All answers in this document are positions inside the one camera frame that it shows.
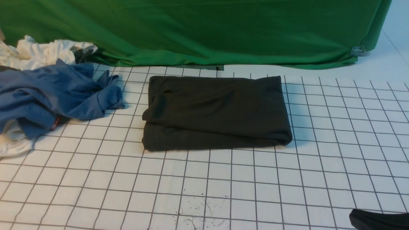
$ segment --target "white grid mat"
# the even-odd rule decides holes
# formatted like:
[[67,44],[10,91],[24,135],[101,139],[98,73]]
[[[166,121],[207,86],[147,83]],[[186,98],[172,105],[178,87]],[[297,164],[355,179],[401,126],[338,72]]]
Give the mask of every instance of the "white grid mat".
[[[114,70],[96,67],[97,77]],[[166,67],[113,74],[126,109],[71,120],[30,154],[1,159],[0,229],[333,230],[353,229],[352,208],[408,211],[405,84],[282,77],[289,146],[150,153],[141,144],[149,77],[266,76]]]

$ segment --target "clothing label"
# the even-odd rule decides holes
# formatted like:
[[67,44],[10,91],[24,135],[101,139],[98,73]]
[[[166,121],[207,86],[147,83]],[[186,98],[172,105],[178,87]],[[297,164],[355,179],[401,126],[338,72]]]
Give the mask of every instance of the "clothing label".
[[54,124],[51,126],[51,131],[53,131],[55,128],[57,128],[60,121],[61,121],[60,117],[57,117],[57,119],[55,119]]

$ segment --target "blue shirt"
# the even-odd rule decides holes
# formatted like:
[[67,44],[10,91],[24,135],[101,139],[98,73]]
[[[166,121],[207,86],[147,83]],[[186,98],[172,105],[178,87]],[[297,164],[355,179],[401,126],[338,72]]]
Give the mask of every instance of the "blue shirt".
[[107,109],[124,108],[118,75],[105,71],[92,80],[89,63],[67,65],[58,60],[35,70],[0,72],[0,133],[17,119],[29,139],[51,129],[59,116],[91,120]]

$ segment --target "green fabric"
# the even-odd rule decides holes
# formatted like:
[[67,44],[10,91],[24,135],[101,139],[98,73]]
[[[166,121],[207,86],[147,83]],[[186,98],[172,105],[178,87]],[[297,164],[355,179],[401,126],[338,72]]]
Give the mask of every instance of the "green fabric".
[[15,45],[90,41],[115,66],[279,64],[320,69],[375,47],[391,0],[9,0],[0,27]]

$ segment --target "folded black shirt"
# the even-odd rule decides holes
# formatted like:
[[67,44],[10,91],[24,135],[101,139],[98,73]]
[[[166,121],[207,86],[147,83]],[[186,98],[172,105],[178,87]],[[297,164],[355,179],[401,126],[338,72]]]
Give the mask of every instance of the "folded black shirt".
[[409,213],[382,214],[354,209],[349,214],[352,226],[358,230],[408,230]]
[[287,145],[281,77],[150,78],[142,142],[149,151]]

